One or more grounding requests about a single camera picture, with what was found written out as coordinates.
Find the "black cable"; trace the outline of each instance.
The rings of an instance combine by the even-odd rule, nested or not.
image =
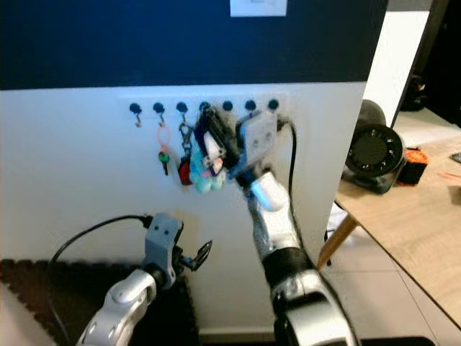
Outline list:
[[[295,173],[295,162],[296,162],[296,150],[297,150],[297,134],[295,124],[288,117],[279,117],[277,120],[277,131],[281,130],[285,125],[289,125],[292,136],[292,148],[291,148],[291,161],[290,161],[290,173],[288,174],[288,196],[290,197],[290,213],[295,225],[297,237],[300,240],[301,246],[304,247],[303,236],[301,230],[298,227],[297,219],[295,215],[295,208],[293,206],[293,175]]]
[[[51,259],[50,263],[48,264],[47,270],[46,270],[46,283],[47,283],[47,303],[48,306],[51,310],[51,314],[53,315],[53,318],[55,319],[55,322],[57,324],[58,329],[60,330],[61,334],[64,336],[64,339],[66,341],[66,344],[68,346],[71,346],[71,340],[69,339],[69,335],[67,333],[66,327],[64,326],[64,323],[62,322],[61,318],[59,317],[58,312],[56,311],[54,305],[53,305],[53,300],[51,299],[51,278],[53,275],[53,268],[58,261],[59,256],[66,250],[72,243],[75,242],[75,240],[81,238],[82,236],[99,229],[103,226],[106,226],[110,223],[114,223],[117,221],[121,220],[127,220],[127,219],[135,219],[139,220],[143,223],[143,226],[148,228],[149,225],[151,224],[152,221],[152,216],[139,216],[139,215],[124,215],[124,216],[119,216],[117,218],[111,218],[109,220],[103,221],[101,223],[98,223],[97,225],[92,226],[91,228],[80,232],[79,234],[73,236],[70,238],[68,241],[66,241],[59,250],[53,255],[53,258]]]

